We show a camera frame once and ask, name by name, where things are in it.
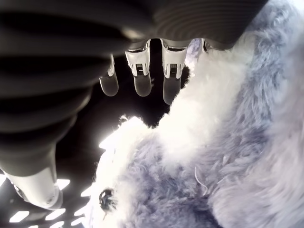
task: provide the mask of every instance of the plush toy eye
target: plush toy eye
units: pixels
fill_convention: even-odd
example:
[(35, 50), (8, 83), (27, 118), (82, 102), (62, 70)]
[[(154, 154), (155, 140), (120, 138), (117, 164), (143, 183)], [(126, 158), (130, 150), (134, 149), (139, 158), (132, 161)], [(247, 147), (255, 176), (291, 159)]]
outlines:
[(111, 208), (115, 208), (115, 204), (111, 199), (113, 193), (113, 189), (105, 189), (99, 195), (99, 205), (105, 213), (111, 211)]

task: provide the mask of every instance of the robotic hand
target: robotic hand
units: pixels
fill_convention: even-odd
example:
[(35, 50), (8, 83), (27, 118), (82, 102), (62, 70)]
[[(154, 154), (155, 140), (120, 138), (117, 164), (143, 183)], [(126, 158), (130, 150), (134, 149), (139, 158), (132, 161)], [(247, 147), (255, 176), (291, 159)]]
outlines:
[(118, 91), (126, 54), (135, 90), (151, 91), (149, 43), (160, 38), (163, 97), (180, 90), (187, 46), (231, 48), (266, 0), (0, 0), (0, 168), (26, 201), (57, 209), (55, 147), (100, 78)]

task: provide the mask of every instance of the plush toy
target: plush toy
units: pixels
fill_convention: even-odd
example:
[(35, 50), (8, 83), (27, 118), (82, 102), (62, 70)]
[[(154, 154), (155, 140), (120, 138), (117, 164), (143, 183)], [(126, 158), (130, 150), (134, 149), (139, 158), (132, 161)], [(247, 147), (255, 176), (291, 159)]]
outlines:
[(301, 10), (271, 0), (231, 50), (192, 43), (169, 114), (122, 124), (102, 156), (92, 227), (304, 227)]

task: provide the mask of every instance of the ceiling light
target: ceiling light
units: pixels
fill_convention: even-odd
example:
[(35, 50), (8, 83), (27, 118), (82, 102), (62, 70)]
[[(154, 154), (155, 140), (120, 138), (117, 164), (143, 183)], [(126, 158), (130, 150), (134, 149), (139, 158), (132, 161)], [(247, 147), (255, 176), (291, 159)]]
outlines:
[(13, 217), (10, 218), (9, 222), (20, 222), (28, 215), (29, 211), (18, 211)]
[[(137, 118), (136, 116), (132, 117), (128, 121), (126, 121), (124, 124), (127, 126), (135, 126), (137, 124), (142, 124), (143, 122)], [(105, 140), (103, 140), (99, 147), (105, 150), (109, 150), (115, 146), (115, 142), (117, 140), (117, 137), (119, 136), (119, 129), (113, 132), (111, 135), (109, 135)]]
[(57, 222), (54, 225), (50, 226), (49, 228), (60, 228), (63, 226), (65, 222), (61, 221), (61, 222)]
[(86, 196), (91, 196), (91, 191), (92, 191), (92, 186), (88, 187), (86, 190), (84, 190), (80, 196), (81, 197), (86, 197)]
[(48, 216), (46, 216), (46, 221), (53, 220), (53, 219), (59, 217), (60, 215), (65, 213), (65, 211), (66, 211), (65, 208), (54, 210), (52, 213), (50, 213)]
[(80, 215), (83, 215), (86, 211), (86, 206), (84, 206), (83, 208), (79, 209), (78, 211), (76, 211), (74, 213), (74, 216), (80, 216)]
[(75, 221), (71, 222), (71, 226), (76, 226), (79, 223), (83, 222), (85, 220), (85, 217), (80, 217), (78, 219), (76, 219)]
[(1, 185), (4, 183), (5, 180), (6, 180), (6, 176), (0, 174), (0, 187), (1, 187)]
[(58, 179), (57, 180), (57, 185), (60, 190), (64, 189), (71, 181), (70, 180), (65, 180), (65, 179)]

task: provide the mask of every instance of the white fur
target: white fur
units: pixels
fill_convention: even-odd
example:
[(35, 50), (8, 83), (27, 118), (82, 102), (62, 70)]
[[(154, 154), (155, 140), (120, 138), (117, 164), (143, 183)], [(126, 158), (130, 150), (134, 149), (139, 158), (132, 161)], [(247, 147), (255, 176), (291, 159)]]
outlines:
[(92, 193), (94, 228), (117, 227), (117, 222), (127, 218), (131, 213), (130, 200), (137, 193), (136, 187), (129, 182), (121, 181), (119, 189), (115, 192), (115, 201), (119, 202), (115, 213), (105, 213), (101, 210), (99, 203), (99, 194), (106, 188), (115, 189), (116, 181), (121, 176), (127, 165), (132, 160), (132, 155), (136, 152), (135, 147), (144, 138), (152, 134), (152, 129), (148, 128), (143, 122), (137, 122), (135, 125), (123, 123), (118, 129), (119, 134), (115, 147), (115, 154), (109, 153), (107, 159), (102, 157), (96, 173), (96, 185)]
[(251, 34), (244, 34), (231, 50), (201, 53), (195, 77), (177, 95), (157, 128), (165, 147), (164, 167), (187, 167), (198, 148), (208, 144), (232, 108), (253, 54)]

